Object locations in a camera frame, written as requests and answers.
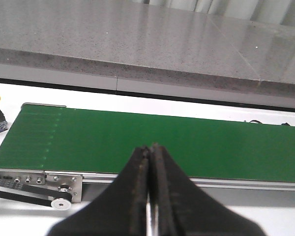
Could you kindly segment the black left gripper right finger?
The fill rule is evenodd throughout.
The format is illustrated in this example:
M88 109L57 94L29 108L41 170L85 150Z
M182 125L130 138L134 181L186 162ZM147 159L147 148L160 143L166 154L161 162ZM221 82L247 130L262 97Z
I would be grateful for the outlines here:
M164 146L150 155L149 193L159 236L263 236L255 222L229 210L182 171Z

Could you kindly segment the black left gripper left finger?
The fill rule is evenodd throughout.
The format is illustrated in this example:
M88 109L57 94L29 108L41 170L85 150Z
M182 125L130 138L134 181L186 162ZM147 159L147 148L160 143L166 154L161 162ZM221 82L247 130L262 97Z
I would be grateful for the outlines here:
M146 235L148 170L148 148L135 148L115 180L86 207L55 224L48 235Z

